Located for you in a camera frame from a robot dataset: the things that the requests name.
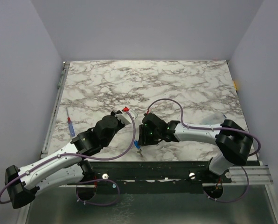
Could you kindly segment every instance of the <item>white wall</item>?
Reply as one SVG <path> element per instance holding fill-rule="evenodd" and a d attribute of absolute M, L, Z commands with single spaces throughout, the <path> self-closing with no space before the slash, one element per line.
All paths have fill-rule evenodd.
<path fill-rule="evenodd" d="M 262 0 L 32 0 L 65 61 L 230 59 Z"/>
<path fill-rule="evenodd" d="M 39 159 L 62 67 L 32 3 L 0 0 L 0 189 L 8 166 Z M 0 205 L 0 224 L 17 212 Z"/>
<path fill-rule="evenodd" d="M 278 195 L 278 0 L 265 0 L 229 63 L 250 128 L 262 141 Z"/>

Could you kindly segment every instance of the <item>purple cable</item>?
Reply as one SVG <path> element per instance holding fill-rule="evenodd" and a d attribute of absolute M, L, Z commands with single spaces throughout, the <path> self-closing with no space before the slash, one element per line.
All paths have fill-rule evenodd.
<path fill-rule="evenodd" d="M 183 122 L 184 110 L 183 110 L 181 104 L 180 104 L 179 102 L 177 102 L 176 100 L 174 100 L 174 99 L 162 98 L 162 99 L 157 99 L 156 101 L 153 101 L 153 102 L 149 105 L 149 107 L 148 107 L 148 109 L 147 109 L 147 113 L 149 113 L 149 109 L 151 108 L 152 105 L 154 105 L 156 102 L 159 102 L 159 101 L 162 101 L 162 100 L 169 100 L 169 101 L 172 101 L 172 102 L 176 103 L 176 104 L 180 107 L 180 109 L 181 109 L 181 124 L 182 124 L 184 127 L 192 128 L 192 129 L 197 129 L 197 130 L 212 130 L 210 127 L 192 127 L 192 126 L 186 125 L 186 124 Z M 255 155 L 255 154 L 258 153 L 258 152 L 260 151 L 260 149 L 261 149 L 261 142 L 259 141 L 259 139 L 258 139 L 255 135 L 253 135 L 253 134 L 251 134 L 251 133 L 249 133 L 249 132 L 242 131 L 242 130 L 238 130 L 238 129 L 235 129 L 235 128 L 230 128 L 230 127 L 214 127 L 213 129 L 214 129 L 214 130 L 227 130 L 227 131 L 239 132 L 239 133 L 243 133 L 243 134 L 245 134 L 245 135 L 248 135 L 248 136 L 254 138 L 254 139 L 257 141 L 257 143 L 258 143 L 258 148 L 257 148 L 257 150 L 256 150 L 255 152 L 250 153 L 249 156 Z"/>
<path fill-rule="evenodd" d="M 118 156 L 114 156 L 114 157 L 111 157 L 111 158 L 97 158 L 97 157 L 91 157 L 91 156 L 86 156 L 86 155 L 81 155 L 81 154 L 76 154 L 76 153 L 63 153 L 63 154 L 60 154 L 60 157 L 62 156 L 67 156 L 67 155 L 71 155 L 71 156 L 78 156 L 78 157 L 82 157 L 82 158 L 86 158 L 86 159 L 92 159 L 92 160 L 102 160 L 102 161 L 108 161 L 108 160 L 114 160 L 114 159 L 117 159 L 119 157 L 122 157 L 123 155 L 125 155 L 133 146 L 133 143 L 134 143 L 134 140 L 135 140 L 135 137 L 136 137 L 136 125 L 135 125 L 135 121 L 133 119 L 133 117 L 131 116 L 131 114 L 126 111 L 127 115 L 129 115 L 129 117 L 131 118 L 131 121 L 132 121 L 132 124 L 133 124 L 133 137 L 132 137 L 132 141 L 129 145 L 129 147 L 120 155 Z M 37 166 L 31 168 L 29 170 L 29 173 L 35 171 L 36 169 L 38 169 L 39 167 L 45 165 L 46 163 L 52 161 L 52 160 L 55 160 L 55 159 L 59 159 L 58 155 L 54 156 L 54 157 L 51 157 L 50 159 L 47 159 L 46 161 L 38 164 Z M 6 204 L 6 203 L 10 203 L 11 201 L 8 200 L 8 201 L 1 201 L 1 196 L 3 194 L 3 192 L 9 187 L 11 186 L 14 182 L 16 182 L 17 180 L 21 179 L 22 177 L 26 176 L 27 174 L 24 173 L 24 174 L 21 174 L 20 176 L 14 178 L 12 181 L 10 181 L 9 183 L 7 183 L 7 185 L 5 185 L 2 190 L 0 191 L 0 204 Z"/>
<path fill-rule="evenodd" d="M 220 202 L 220 203 L 232 203 L 232 202 L 237 202 L 238 200 L 242 199 L 243 197 L 245 197 L 249 191 L 249 188 L 250 188 L 250 181 L 249 181 L 249 177 L 248 177 L 248 174 L 247 174 L 247 171 L 244 169 L 244 167 L 241 167 L 243 169 L 243 171 L 245 172 L 246 174 L 246 178 L 247 178 L 247 188 L 245 190 L 245 192 L 239 196 L 238 198 L 236 199 L 232 199 L 232 200 L 229 200 L 229 201 L 224 201 L 224 200 L 218 200 L 218 199 L 215 199 L 215 198 L 212 198 L 210 197 L 205 191 L 204 193 L 207 195 L 208 199 L 210 200 L 213 200 L 215 202 Z"/>
<path fill-rule="evenodd" d="M 96 180 L 92 180 L 92 181 L 79 182 L 77 184 L 93 183 L 93 182 L 97 182 L 97 181 L 107 181 L 107 182 L 111 182 L 111 183 L 115 184 L 115 186 L 117 188 L 117 195 L 118 195 L 117 198 L 113 202 L 109 202 L 109 203 L 105 203 L 105 204 L 99 204 L 99 203 L 94 203 L 94 202 L 88 202 L 88 201 L 81 200 L 80 197 L 79 197 L 78 191 L 76 191 L 76 196 L 78 198 L 77 202 L 81 201 L 81 202 L 86 203 L 86 204 L 91 204 L 91 205 L 95 205 L 95 206 L 102 206 L 102 207 L 110 206 L 110 205 L 114 205 L 114 204 L 118 203 L 119 202 L 119 197 L 120 197 L 120 189 L 119 189 L 117 183 L 115 183 L 112 180 L 96 179 Z"/>

